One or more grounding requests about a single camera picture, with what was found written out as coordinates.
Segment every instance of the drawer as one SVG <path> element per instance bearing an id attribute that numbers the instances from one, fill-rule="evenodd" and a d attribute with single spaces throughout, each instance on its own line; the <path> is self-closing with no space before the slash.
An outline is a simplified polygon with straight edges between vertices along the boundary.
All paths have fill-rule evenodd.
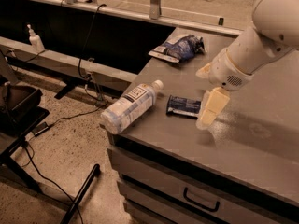
<path id="1" fill-rule="evenodd" d="M 175 222 L 151 212 L 149 209 L 146 209 L 137 203 L 125 200 L 123 202 L 123 206 L 127 213 L 129 213 L 135 219 L 141 220 L 142 222 L 149 224 L 176 224 Z"/>
<path id="2" fill-rule="evenodd" d="M 112 168 L 147 186 L 157 189 L 192 208 L 229 223 L 281 223 L 282 217 L 238 200 L 227 193 L 144 159 L 119 147 L 108 149 Z"/>
<path id="3" fill-rule="evenodd" d="M 156 215 L 160 215 L 177 224 L 215 223 L 208 219 L 200 217 L 195 213 L 186 210 L 183 207 L 180 207 L 174 203 L 171 203 L 168 200 L 165 200 L 130 182 L 119 180 L 118 186 L 120 194 L 123 195 L 127 200 L 131 200 L 135 203 L 138 203 L 139 205 L 151 210 L 151 212 L 155 213 Z"/>

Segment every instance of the gray tabletop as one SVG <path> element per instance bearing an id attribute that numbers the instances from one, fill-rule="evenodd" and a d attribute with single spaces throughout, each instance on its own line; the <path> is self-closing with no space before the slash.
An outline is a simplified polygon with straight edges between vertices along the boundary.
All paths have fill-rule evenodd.
<path id="1" fill-rule="evenodd" d="M 160 79 L 164 89 L 152 107 L 122 135 L 217 175 L 299 207 L 299 55 L 268 64 L 207 131 L 194 119 L 165 114 L 169 95 L 201 100 L 208 85 L 196 71 L 234 40 L 177 28 L 204 38 L 207 54 L 180 65 L 152 58 L 128 91 Z"/>

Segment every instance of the blue wrapper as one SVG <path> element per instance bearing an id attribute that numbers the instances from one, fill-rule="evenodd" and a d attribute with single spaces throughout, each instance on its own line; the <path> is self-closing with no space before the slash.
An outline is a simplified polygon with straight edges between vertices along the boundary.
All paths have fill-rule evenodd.
<path id="1" fill-rule="evenodd" d="M 149 55 L 171 63 L 182 63 L 193 58 L 196 53 L 206 53 L 203 37 L 181 35 L 163 42 Z"/>
<path id="2" fill-rule="evenodd" d="M 166 114 L 169 115 L 173 113 L 197 118 L 200 105 L 200 101 L 170 95 Z"/>

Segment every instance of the wire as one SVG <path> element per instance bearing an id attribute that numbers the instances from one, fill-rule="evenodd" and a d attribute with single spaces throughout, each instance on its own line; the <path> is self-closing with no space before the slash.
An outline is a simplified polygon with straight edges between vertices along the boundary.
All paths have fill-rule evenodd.
<path id="1" fill-rule="evenodd" d="M 85 113 L 79 113 L 79 114 L 76 114 L 76 115 L 70 116 L 70 117 L 61 117 L 61 118 L 57 119 L 55 122 L 53 122 L 52 124 L 50 124 L 49 128 L 51 128 L 54 125 L 56 125 L 56 123 L 58 123 L 62 119 L 73 119 L 73 118 L 76 118 L 76 117 L 79 117 L 79 116 L 85 116 L 85 115 L 89 115 L 91 113 L 94 113 L 94 112 L 98 111 L 100 108 L 104 108 L 107 105 L 107 103 L 108 103 L 108 101 L 106 101 L 103 105 L 97 107 L 96 109 L 94 109 L 92 111 L 88 111 L 88 112 L 85 112 Z"/>
<path id="2" fill-rule="evenodd" d="M 82 49 L 80 58 L 79 58 L 79 60 L 78 60 L 78 74 L 79 74 L 82 78 L 84 78 L 84 79 L 86 79 L 87 77 L 86 77 L 86 76 L 83 76 L 83 75 L 81 74 L 81 70 L 80 70 L 82 56 L 83 56 L 83 54 L 84 54 L 84 51 L 85 51 L 85 49 L 86 49 L 88 40 L 89 40 L 89 38 L 90 38 L 92 29 L 93 29 L 93 23 L 94 23 L 95 15 L 97 14 L 98 10 L 99 10 L 101 7 L 105 7 L 105 6 L 106 6 L 106 4 L 101 4 L 99 7 L 97 7 L 96 11 L 93 13 L 92 23 L 91 23 L 90 29 L 89 29 L 89 31 L 88 31 L 88 33 L 87 33 L 87 36 L 86 36 L 86 39 L 85 39 L 85 43 L 84 43 L 84 45 L 83 45 L 83 49 Z"/>
<path id="3" fill-rule="evenodd" d="M 86 94 L 87 94 L 88 96 L 90 96 L 91 98 L 93 98 L 94 100 L 96 100 L 96 101 L 102 101 L 102 100 L 99 99 L 98 97 L 95 97 L 95 96 L 93 96 L 93 95 L 91 95 L 91 94 L 88 93 L 88 91 L 87 91 L 88 83 L 89 83 L 89 81 L 87 81 L 86 84 L 85 84 L 85 86 L 84 86 L 84 90 L 85 90 Z"/>
<path id="4" fill-rule="evenodd" d="M 32 146 L 31 146 L 30 143 L 29 143 L 33 138 L 34 138 L 34 137 L 32 137 L 31 139 L 29 139 L 29 140 L 27 141 L 28 146 L 29 146 L 30 149 L 32 150 L 32 155 L 30 156 L 31 159 L 33 159 L 34 156 L 35 156 L 35 154 L 36 154 L 35 151 L 34 151 L 34 149 L 32 148 Z M 29 159 L 29 161 L 28 161 L 27 163 L 25 163 L 24 165 L 22 165 L 21 167 L 24 168 L 24 167 L 28 166 L 30 162 L 31 162 L 31 160 Z"/>
<path id="5" fill-rule="evenodd" d="M 43 176 L 43 175 L 40 173 L 40 171 L 39 171 L 38 168 L 36 167 L 36 164 L 34 163 L 32 157 L 30 156 L 30 153 L 29 153 L 27 147 L 24 147 L 24 148 L 25 148 L 25 151 L 26 151 L 26 153 L 27 153 L 27 155 L 28 155 L 28 157 L 29 157 L 30 162 L 31 162 L 32 165 L 35 167 L 37 173 L 38 173 L 42 178 L 44 178 L 45 180 L 47 180 L 47 181 L 49 181 L 50 183 L 54 184 L 58 189 L 60 189 L 60 190 L 61 190 L 61 191 L 62 191 L 62 192 L 69 198 L 69 200 L 70 200 L 72 203 L 74 203 L 73 198 L 72 198 L 72 197 L 71 197 L 71 196 L 70 196 L 70 195 L 69 195 L 69 194 L 68 194 L 62 187 L 60 187 L 56 182 L 54 182 L 53 180 L 51 180 L 51 179 L 49 179 L 49 178 Z M 83 222 L 83 218 L 82 218 L 82 215 L 81 215 L 81 213 L 80 213 L 80 211 L 79 211 L 79 209 L 78 209 L 78 206 L 77 206 L 77 211 L 78 211 L 78 214 L 79 214 L 79 216 L 80 216 L 81 223 L 83 224 L 83 223 L 84 223 L 84 222 Z"/>
<path id="6" fill-rule="evenodd" d="M 64 0 L 62 0 L 62 2 L 60 3 L 60 7 L 62 7 L 62 6 L 63 6 L 63 2 L 64 2 Z"/>
<path id="7" fill-rule="evenodd" d="M 28 59 L 28 60 L 26 60 L 26 61 L 22 61 L 22 62 L 24 62 L 24 63 L 28 63 L 28 62 L 34 60 L 35 58 L 37 58 L 41 53 L 44 53 L 45 51 L 47 51 L 47 50 L 45 49 L 45 50 L 43 50 L 43 51 L 37 53 L 37 55 L 35 55 L 34 57 L 32 57 L 32 58 L 30 58 L 30 59 Z"/>

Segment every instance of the package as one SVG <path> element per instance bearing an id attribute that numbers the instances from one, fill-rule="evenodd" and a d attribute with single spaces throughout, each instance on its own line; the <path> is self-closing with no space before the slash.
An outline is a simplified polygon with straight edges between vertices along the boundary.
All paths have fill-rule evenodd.
<path id="1" fill-rule="evenodd" d="M 170 95 L 167 103 L 166 114 L 179 114 L 197 118 L 200 105 L 200 101 Z"/>
<path id="2" fill-rule="evenodd" d="M 206 53 L 203 37 L 180 35 L 163 42 L 151 50 L 149 55 L 170 63 L 182 63 L 193 58 L 196 53 Z"/>
<path id="3" fill-rule="evenodd" d="M 163 86 L 162 81 L 156 80 L 151 85 L 140 84 L 124 94 L 101 114 L 106 130 L 112 134 L 124 131 L 155 104 L 157 93 Z"/>

